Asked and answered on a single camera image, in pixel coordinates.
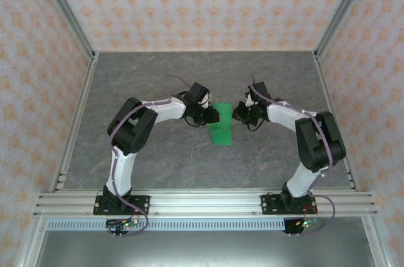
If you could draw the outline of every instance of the green block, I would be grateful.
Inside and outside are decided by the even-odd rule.
[[[213,144],[230,146],[232,144],[232,111],[230,103],[214,103],[213,107],[220,114],[220,122],[209,125]]]

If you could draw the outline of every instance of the orange floral pattern wall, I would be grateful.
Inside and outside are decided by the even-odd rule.
[[[88,64],[53,0],[0,0],[0,266],[49,191]]]
[[[364,190],[404,264],[404,0],[356,0],[326,55],[326,84]]]
[[[313,50],[341,0],[68,0],[95,50]]]

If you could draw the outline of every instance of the gray stone floor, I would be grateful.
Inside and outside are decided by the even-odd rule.
[[[159,100],[167,95],[161,79],[178,74],[209,88],[214,102],[244,100],[250,74],[264,81],[273,97],[306,110],[326,110],[310,52],[128,52],[101,53],[73,150],[65,188],[102,188],[111,152],[107,126],[129,97]],[[187,90],[167,80],[172,93]],[[136,157],[133,188],[281,187],[299,164],[295,134],[264,123],[252,133],[232,123],[232,146],[210,141],[207,127],[183,120],[157,124]],[[342,163],[318,186],[347,187]]]

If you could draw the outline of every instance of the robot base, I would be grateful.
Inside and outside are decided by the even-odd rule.
[[[264,194],[261,196],[261,209],[263,215],[315,215],[312,210],[305,211],[305,206],[316,207],[313,196],[307,195],[294,198],[286,186],[282,187],[280,194]]]
[[[150,207],[150,196],[136,196],[131,195],[131,191],[122,196],[126,201],[134,204],[136,207],[142,209],[147,215]],[[107,186],[104,186],[104,190],[101,196],[95,198],[94,215],[133,215],[138,212],[124,203],[112,194]]]

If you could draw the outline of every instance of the robotic arm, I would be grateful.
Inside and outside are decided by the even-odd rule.
[[[314,200],[310,195],[310,189],[319,175],[328,169],[330,162],[324,141],[320,138],[320,132],[308,114],[312,115],[321,126],[331,152],[333,165],[346,155],[340,132],[330,112],[303,113],[282,99],[272,100],[264,82],[255,83],[252,87],[254,89],[249,86],[249,91],[246,93],[246,102],[239,102],[232,117],[248,127],[257,126],[258,121],[261,120],[261,122],[274,122],[289,128],[296,133],[301,161],[293,177],[283,185],[279,197],[272,196],[273,201],[266,201],[265,203],[268,202],[269,206],[264,210],[268,211],[268,214],[272,210],[274,214],[282,212],[300,214],[304,205]]]
[[[115,214],[119,214],[126,210],[127,206],[117,197],[116,191],[126,201],[129,201],[134,160],[146,144],[154,124],[169,119],[185,119],[187,117],[193,119],[195,127],[218,122],[219,113],[211,106],[210,99],[209,89],[199,83],[194,83],[188,92],[173,95],[169,100],[141,102],[132,97],[125,102],[107,130],[110,136],[115,133],[112,136],[112,145],[115,150],[112,152],[110,176],[103,189],[102,197],[104,200],[100,201],[104,212],[109,214],[117,212]],[[133,113],[115,131],[119,123],[133,109],[142,104],[146,106]]]

